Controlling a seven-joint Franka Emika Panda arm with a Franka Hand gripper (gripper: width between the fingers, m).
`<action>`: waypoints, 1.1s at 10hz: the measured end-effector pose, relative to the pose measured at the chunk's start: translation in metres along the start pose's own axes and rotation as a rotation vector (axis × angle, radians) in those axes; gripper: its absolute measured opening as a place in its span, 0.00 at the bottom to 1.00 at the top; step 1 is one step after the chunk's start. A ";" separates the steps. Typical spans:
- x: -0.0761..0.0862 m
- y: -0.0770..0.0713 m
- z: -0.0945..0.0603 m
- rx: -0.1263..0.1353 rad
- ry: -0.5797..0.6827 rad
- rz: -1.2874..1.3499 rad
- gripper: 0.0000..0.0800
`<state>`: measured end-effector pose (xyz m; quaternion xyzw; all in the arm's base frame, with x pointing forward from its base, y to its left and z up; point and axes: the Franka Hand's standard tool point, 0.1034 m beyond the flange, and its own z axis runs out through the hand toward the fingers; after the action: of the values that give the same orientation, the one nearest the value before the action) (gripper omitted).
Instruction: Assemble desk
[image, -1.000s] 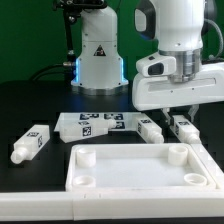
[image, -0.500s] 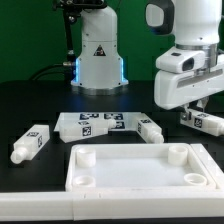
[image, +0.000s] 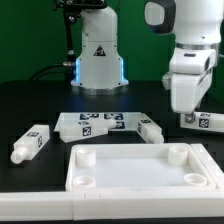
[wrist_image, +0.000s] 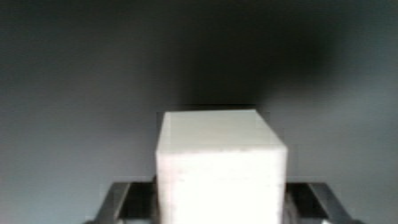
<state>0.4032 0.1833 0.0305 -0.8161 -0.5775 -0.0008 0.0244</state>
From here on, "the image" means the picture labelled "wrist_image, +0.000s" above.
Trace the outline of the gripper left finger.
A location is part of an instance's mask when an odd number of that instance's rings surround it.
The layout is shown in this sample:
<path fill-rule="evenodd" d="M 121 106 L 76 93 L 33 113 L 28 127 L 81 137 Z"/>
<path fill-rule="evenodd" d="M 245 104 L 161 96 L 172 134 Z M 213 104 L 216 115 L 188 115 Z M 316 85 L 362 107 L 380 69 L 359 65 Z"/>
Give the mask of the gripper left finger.
<path fill-rule="evenodd" d="M 85 224 L 154 224 L 151 182 L 112 184 L 96 217 Z"/>

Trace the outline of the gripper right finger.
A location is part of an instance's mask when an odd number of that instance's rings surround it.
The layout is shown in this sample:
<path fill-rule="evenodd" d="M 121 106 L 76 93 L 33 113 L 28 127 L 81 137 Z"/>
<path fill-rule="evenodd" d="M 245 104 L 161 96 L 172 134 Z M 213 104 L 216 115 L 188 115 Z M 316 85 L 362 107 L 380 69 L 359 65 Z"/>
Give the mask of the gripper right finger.
<path fill-rule="evenodd" d="M 293 203 L 291 224 L 353 224 L 330 187 L 320 182 L 286 184 L 286 195 Z"/>

